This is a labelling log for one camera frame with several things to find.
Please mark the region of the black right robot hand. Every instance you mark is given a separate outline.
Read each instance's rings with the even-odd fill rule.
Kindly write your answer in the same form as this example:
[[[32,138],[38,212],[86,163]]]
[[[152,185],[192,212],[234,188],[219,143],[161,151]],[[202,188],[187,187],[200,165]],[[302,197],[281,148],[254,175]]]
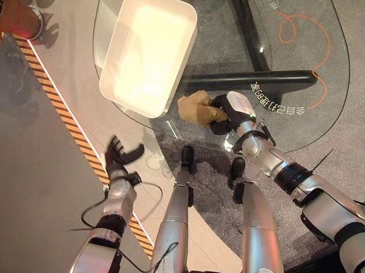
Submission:
[[[219,95],[213,99],[212,106],[227,114],[227,119],[222,122],[212,121],[210,129],[215,135],[226,135],[236,131],[243,122],[256,122],[257,118],[247,97],[235,91]]]

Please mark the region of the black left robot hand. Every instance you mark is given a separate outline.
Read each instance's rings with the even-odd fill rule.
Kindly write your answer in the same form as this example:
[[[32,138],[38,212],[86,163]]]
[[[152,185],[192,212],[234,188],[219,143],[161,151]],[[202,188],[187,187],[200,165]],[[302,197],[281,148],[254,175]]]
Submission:
[[[106,173],[110,177],[113,177],[117,172],[128,175],[125,165],[135,162],[142,157],[143,153],[143,143],[140,143],[137,148],[130,152],[126,152],[121,140],[113,135],[104,153]]]

